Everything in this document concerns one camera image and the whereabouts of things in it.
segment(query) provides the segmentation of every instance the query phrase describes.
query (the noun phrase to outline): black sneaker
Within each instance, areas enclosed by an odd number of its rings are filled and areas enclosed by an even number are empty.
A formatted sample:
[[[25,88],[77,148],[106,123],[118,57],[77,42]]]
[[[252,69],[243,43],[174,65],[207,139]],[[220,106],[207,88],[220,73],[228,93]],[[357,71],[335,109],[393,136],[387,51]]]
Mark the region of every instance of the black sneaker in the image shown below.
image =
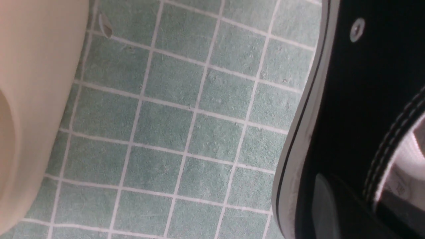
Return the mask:
[[[285,239],[425,238],[425,1],[322,2],[273,184]]]

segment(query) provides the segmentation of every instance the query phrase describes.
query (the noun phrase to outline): white grout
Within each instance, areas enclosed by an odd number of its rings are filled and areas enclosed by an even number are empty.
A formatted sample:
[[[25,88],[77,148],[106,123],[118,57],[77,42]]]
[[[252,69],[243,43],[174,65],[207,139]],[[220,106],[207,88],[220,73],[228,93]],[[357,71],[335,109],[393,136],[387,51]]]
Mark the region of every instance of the white grout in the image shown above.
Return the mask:
[[[237,164],[236,164],[236,166],[237,166],[238,168],[251,169],[251,170],[260,171],[260,172],[267,173],[267,174],[275,174],[275,171],[273,171],[273,170],[264,169],[264,168],[252,167],[252,166],[245,165],[245,164],[241,164],[241,163],[237,163]]]
[[[192,158],[195,158],[195,159],[201,159],[201,160],[205,160],[205,161],[209,161],[209,162],[216,162],[216,163],[219,163],[219,164],[225,164],[225,165],[233,165],[234,164],[233,162],[229,162],[229,161],[225,161],[225,160],[221,160],[221,159],[214,159],[214,158],[210,158],[210,157],[207,157],[207,156],[191,154],[191,153],[185,154],[182,151],[163,148],[163,147],[159,147],[159,146],[152,146],[152,145],[136,143],[136,142],[130,143],[128,141],[123,141],[123,140],[109,139],[109,138],[104,138],[104,137],[99,137],[99,136],[91,136],[91,135],[87,135],[87,134],[73,132],[73,131],[70,131],[68,129],[63,129],[63,128],[60,128],[59,131],[64,132],[64,133],[69,133],[69,134],[72,134],[72,135],[77,136],[77,137],[91,139],[91,140],[111,142],[111,143],[124,144],[124,145],[130,145],[131,144],[131,146],[148,148],[148,149],[152,149],[152,150],[157,150],[157,151],[162,151],[162,152],[172,153],[172,154],[178,154],[178,155],[182,155],[182,156],[186,155],[187,157],[192,157]],[[238,163],[236,166],[240,167],[240,168],[251,169],[251,170],[260,171],[260,172],[264,172],[264,173],[268,173],[268,174],[274,174],[275,173],[274,171],[269,170],[269,169],[257,168],[257,167],[254,167],[254,166],[240,164],[240,163]]]
[[[181,176],[183,174],[183,169],[184,169],[184,165],[185,165],[185,162],[186,162],[186,157],[188,156],[190,139],[192,137],[193,128],[195,127],[195,121],[196,121],[196,115],[197,115],[196,111],[199,109],[199,103],[201,101],[201,95],[202,95],[202,91],[204,89],[205,78],[207,77],[208,67],[210,65],[210,60],[211,60],[211,56],[212,56],[212,53],[213,53],[215,40],[217,39],[218,29],[220,28],[220,21],[221,21],[221,16],[223,15],[224,3],[225,3],[225,0],[221,0],[220,10],[218,11],[217,22],[215,23],[215,29],[214,29],[214,33],[212,35],[213,37],[211,39],[207,59],[205,60],[204,72],[202,74],[201,84],[199,86],[198,97],[196,99],[196,104],[195,104],[192,120],[190,122],[189,133],[187,134],[186,145],[184,147],[184,154],[183,154],[183,158],[181,159],[181,165],[180,165],[180,169],[179,169],[178,176],[177,176],[176,187],[174,188],[174,195],[177,195],[177,193],[179,191],[178,188],[180,187]],[[168,230],[170,228],[171,218],[173,217],[175,205],[176,205],[176,198],[173,198],[172,201],[171,201],[170,211],[168,213],[167,224],[165,225],[164,237],[167,237]]]
[[[199,199],[199,198],[180,196],[180,195],[177,195],[177,194],[161,193],[161,192],[156,192],[156,191],[151,191],[151,190],[146,190],[146,189],[130,188],[130,187],[124,187],[124,186],[118,186],[118,185],[99,184],[99,183],[92,183],[92,182],[81,182],[81,181],[76,181],[76,180],[72,180],[72,179],[60,179],[59,177],[53,176],[53,175],[50,175],[50,174],[44,174],[44,177],[50,178],[50,179],[53,179],[53,180],[61,180],[62,182],[72,184],[72,185],[77,185],[77,186],[107,188],[107,189],[114,189],[114,190],[122,189],[122,190],[125,190],[125,191],[134,192],[134,193],[144,193],[144,194],[149,194],[149,195],[154,195],[154,196],[163,196],[163,197],[169,197],[169,198],[172,198],[172,199],[181,199],[181,200],[186,200],[186,201],[191,201],[191,202],[199,202],[199,203],[203,203],[203,204],[209,204],[209,205],[220,206],[220,207],[224,206],[224,203],[221,203],[221,202],[213,202],[213,201]],[[265,210],[261,210],[261,209],[255,209],[255,208],[249,208],[249,207],[241,207],[241,206],[234,206],[234,205],[226,205],[226,207],[239,209],[239,210],[243,210],[243,211],[257,212],[257,213],[261,213],[261,214],[270,214],[271,213],[269,211],[265,211]]]
[[[278,37],[278,36],[275,36],[275,35],[270,35],[270,38],[272,38],[274,40],[278,40],[278,41],[284,42],[284,43],[288,43],[290,45],[297,46],[299,48],[303,48],[303,49],[306,49],[306,50],[309,50],[309,51],[313,51],[313,52],[315,51],[315,48],[312,47],[312,46],[307,46],[307,45],[304,45],[304,44],[301,44],[301,43],[298,43],[296,41],[289,40],[289,39],[286,39],[286,38],[283,38],[283,37]]]
[[[159,9],[158,9],[158,12],[156,14],[156,23],[155,23],[155,28],[154,28],[153,35],[152,35],[152,41],[151,41],[151,44],[150,44],[149,56],[147,58],[146,71],[145,71],[145,74],[144,74],[142,89],[141,89],[140,95],[139,95],[139,102],[137,104],[136,114],[134,116],[133,128],[132,128],[131,134],[130,134],[130,141],[129,141],[129,144],[128,144],[127,153],[125,155],[124,167],[122,169],[121,180],[119,182],[118,192],[116,194],[115,204],[114,204],[113,212],[112,212],[112,218],[111,218],[110,225],[109,225],[110,231],[113,230],[113,227],[115,225],[115,219],[116,219],[116,214],[117,214],[117,211],[118,211],[119,200],[120,200],[121,191],[122,191],[122,188],[123,188],[123,185],[124,185],[125,175],[127,173],[127,166],[128,166],[128,161],[130,159],[131,147],[133,145],[133,140],[134,140],[134,134],[136,133],[137,122],[139,121],[140,109],[142,107],[143,96],[144,96],[145,89],[146,89],[147,79],[149,77],[150,66],[152,64],[153,49],[155,48],[155,42],[156,42],[156,37],[158,35],[159,23],[161,21],[161,15],[162,15],[163,8],[164,8],[164,1],[160,1]],[[111,237],[112,237],[112,233],[109,232],[108,233],[108,239],[111,239]]]
[[[176,7],[179,7],[179,8],[186,9],[188,11],[192,11],[192,12],[196,12],[196,13],[199,13],[199,14],[203,14],[203,15],[206,15],[206,16],[209,16],[209,17],[219,18],[219,16],[217,14],[215,14],[215,13],[208,12],[208,11],[203,11],[203,10],[200,10],[200,9],[197,9],[197,8],[194,8],[194,7],[191,7],[191,6],[187,6],[187,5],[178,3],[178,2],[174,2],[174,1],[170,1],[170,0],[165,0],[165,3],[170,4],[170,5],[173,5],[173,6],[176,6]]]
[[[270,209],[270,214],[267,217],[267,222],[266,222],[266,226],[264,227],[264,232],[263,232],[263,238],[262,239],[266,239],[267,236],[267,231],[269,230],[269,226],[270,226],[270,221],[272,220],[272,209]]]
[[[98,5],[99,5],[99,0],[95,0],[94,5],[93,5],[93,15],[92,15],[91,26],[90,26],[91,30],[94,29],[94,24],[96,22]],[[84,78],[85,63],[87,61],[88,53],[90,51],[92,39],[93,39],[93,35],[89,34],[88,39],[87,39],[87,46],[86,46],[86,49],[84,51],[84,56],[83,56],[83,59],[82,59],[81,79]],[[79,85],[78,91],[77,91],[77,94],[76,94],[76,97],[75,97],[75,100],[74,100],[74,105],[73,105],[73,108],[72,108],[72,113],[71,113],[71,117],[70,117],[70,121],[69,121],[69,130],[70,131],[72,130],[72,127],[73,127],[74,118],[75,118],[75,114],[76,114],[77,106],[78,106],[78,101],[79,101],[79,98],[80,98],[80,95],[81,95],[81,88],[82,88],[81,85]],[[71,134],[68,135],[68,138],[67,138],[67,141],[66,141],[65,152],[64,152],[64,156],[63,156],[63,160],[62,160],[62,165],[61,165],[61,168],[60,168],[59,180],[58,180],[58,183],[57,183],[55,198],[54,198],[54,202],[53,202],[52,214],[51,214],[51,217],[50,217],[50,223],[51,224],[54,223],[55,218],[56,218],[57,206],[59,204],[60,191],[61,191],[61,187],[62,187],[62,179],[63,179],[63,174],[65,172],[66,161],[68,160],[68,153],[69,153],[70,146],[71,146]],[[52,227],[52,225],[50,225],[49,230],[47,232],[47,239],[51,239],[52,234],[53,234],[53,227]]]
[[[131,97],[131,98],[137,98],[137,99],[140,98],[140,96],[138,96],[136,94],[115,90],[113,88],[109,88],[109,87],[105,87],[105,86],[98,86],[98,85],[95,85],[95,84],[86,83],[86,82],[82,82],[80,80],[74,80],[74,83],[75,84],[81,84],[85,87],[97,89],[97,90],[104,91],[104,92],[109,92],[109,93],[118,94],[118,95]],[[199,109],[199,108],[192,108],[192,107],[189,107],[189,106],[179,105],[179,104],[176,104],[176,103],[173,103],[173,102],[154,99],[154,98],[150,98],[150,97],[146,97],[146,96],[142,96],[142,100],[152,102],[152,103],[157,103],[157,104],[160,104],[160,105],[166,105],[166,106],[170,106],[170,107],[174,107],[174,108],[178,108],[178,109],[182,109],[182,110],[195,112],[197,114],[212,116],[212,117],[215,117],[215,118],[218,118],[218,119],[228,120],[228,121],[231,121],[231,122],[234,122],[234,123],[239,123],[239,124],[245,124],[246,123],[248,126],[265,129],[265,130],[275,132],[275,133],[279,133],[279,134],[288,134],[287,130],[275,128],[275,127],[268,126],[268,125],[262,125],[262,124],[254,123],[254,122],[245,122],[245,120],[243,120],[243,119],[238,119],[238,118],[234,118],[234,117],[210,112],[210,111],[202,110],[202,109]]]
[[[263,46],[263,50],[261,52],[261,57],[260,57],[260,63],[259,63],[259,66],[258,66],[257,74],[255,76],[254,86],[252,88],[251,99],[249,101],[248,110],[246,111],[247,114],[245,116],[245,124],[242,127],[241,138],[239,139],[238,148],[236,150],[235,162],[234,162],[234,164],[232,166],[232,170],[230,172],[229,183],[227,184],[226,196],[224,197],[224,202],[223,202],[224,206],[221,210],[220,217],[218,219],[218,224],[217,224],[217,229],[215,231],[214,239],[218,239],[218,237],[219,237],[221,224],[222,224],[223,218],[224,218],[224,213],[226,211],[226,207],[229,207],[227,205],[227,201],[228,201],[229,196],[230,196],[233,177],[235,175],[236,167],[238,165],[239,155],[241,153],[241,148],[242,148],[242,142],[244,140],[246,129],[248,127],[247,123],[249,122],[249,117],[250,117],[250,114],[251,114],[252,105],[254,104],[255,92],[257,90],[258,81],[260,80],[261,71],[262,71],[263,63],[264,63],[264,58],[265,58],[266,52],[267,52],[267,46],[269,44],[270,36],[272,35],[273,23],[274,23],[274,20],[276,18],[277,11],[279,9],[280,1],[281,0],[277,0],[277,2],[276,2],[275,8],[274,8],[273,14],[272,14],[272,19],[270,21],[269,28],[268,28],[268,31],[267,31],[266,39],[264,41],[264,46]]]
[[[321,2],[318,2],[318,1],[315,1],[315,0],[306,0],[306,1],[309,2],[309,3],[313,3],[313,4],[317,5],[317,6],[322,6],[322,3]]]

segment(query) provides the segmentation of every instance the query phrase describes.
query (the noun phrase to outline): bathroom floor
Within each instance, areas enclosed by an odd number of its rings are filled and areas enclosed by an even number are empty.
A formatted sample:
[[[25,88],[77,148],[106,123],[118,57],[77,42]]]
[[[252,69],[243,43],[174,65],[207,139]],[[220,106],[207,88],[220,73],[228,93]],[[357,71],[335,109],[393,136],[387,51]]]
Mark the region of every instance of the bathroom floor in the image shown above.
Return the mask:
[[[320,5],[91,1],[42,187],[0,238],[283,238],[271,187]]]

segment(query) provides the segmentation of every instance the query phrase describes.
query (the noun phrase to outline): toilet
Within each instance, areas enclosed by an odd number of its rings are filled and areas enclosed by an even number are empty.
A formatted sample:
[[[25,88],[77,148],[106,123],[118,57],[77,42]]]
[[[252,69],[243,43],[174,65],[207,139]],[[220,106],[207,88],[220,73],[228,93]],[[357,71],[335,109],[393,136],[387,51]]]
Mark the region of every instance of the toilet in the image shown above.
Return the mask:
[[[37,196],[74,80],[88,0],[0,1],[0,235]]]

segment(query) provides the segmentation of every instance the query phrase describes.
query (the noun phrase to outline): green tile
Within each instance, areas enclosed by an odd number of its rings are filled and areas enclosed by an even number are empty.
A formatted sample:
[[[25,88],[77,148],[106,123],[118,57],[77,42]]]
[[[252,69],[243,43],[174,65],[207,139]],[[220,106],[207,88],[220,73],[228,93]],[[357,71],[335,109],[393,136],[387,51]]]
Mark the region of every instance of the green tile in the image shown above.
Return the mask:
[[[78,85],[73,84],[71,91],[69,92],[69,97],[65,105],[65,110],[63,111],[62,120],[60,121],[60,127],[69,129],[69,123],[71,122],[72,108],[74,107],[75,98],[77,97]]]
[[[234,161],[241,133],[241,124],[198,114],[189,152]]]
[[[226,208],[220,228],[220,239],[258,239],[263,237],[267,215]]]
[[[129,140],[138,100],[83,87],[74,131]]]
[[[269,210],[273,176],[273,174],[251,169],[236,168],[227,203],[234,206]]]
[[[48,226],[30,222],[19,222],[14,228],[0,236],[0,239],[46,239]]]
[[[254,82],[210,69],[205,79],[200,108],[245,119]]]
[[[211,64],[255,76],[266,37],[221,22]]]
[[[47,164],[46,173],[53,176],[59,176],[62,167],[63,157],[66,149],[66,142],[68,134],[57,132],[56,139],[53,144],[52,152],[50,154],[49,163]]]
[[[273,24],[272,34],[309,46],[319,38],[322,7],[307,1],[282,1]]]
[[[168,237],[213,239],[221,207],[176,200]]]
[[[192,112],[143,102],[134,141],[183,151]]]
[[[132,147],[124,186],[173,193],[182,155]]]
[[[220,0],[175,0],[175,2],[185,4],[187,6],[194,7],[203,11],[217,13],[220,10]]]
[[[232,166],[187,158],[178,194],[192,198],[223,202]]]
[[[276,170],[286,135],[247,127],[238,162],[258,168]]]
[[[154,53],[145,96],[194,107],[204,67]]]
[[[84,42],[82,45],[82,49],[80,52],[80,58],[78,59],[78,64],[77,64],[77,69],[75,70],[75,75],[74,78],[81,80],[82,78],[82,62],[83,62],[83,58],[84,58],[84,54],[85,54],[85,48],[87,47],[87,40],[88,40],[88,33],[86,33],[84,35]]]
[[[216,22],[215,18],[165,4],[155,46],[205,61]]]
[[[25,217],[49,222],[52,216],[56,187],[56,180],[44,178],[38,191],[37,198],[32,203]]]
[[[249,120],[289,130],[300,97],[298,93],[258,84]]]
[[[99,8],[108,16],[114,36],[150,45],[155,29],[159,1],[102,0]]]
[[[270,40],[261,78],[296,89],[304,89],[313,52]]]
[[[117,190],[77,186],[63,182],[55,223],[108,228]]]
[[[276,0],[227,0],[223,16],[238,23],[267,31]]]
[[[72,137],[64,177],[118,185],[127,148],[127,145]]]
[[[148,50],[94,35],[84,81],[139,94],[148,55]]]
[[[269,229],[267,230],[266,239],[284,239],[273,216],[270,221]]]
[[[114,229],[162,236],[170,206],[168,197],[123,191]]]
[[[52,239],[107,239],[108,233],[78,228],[54,228]]]

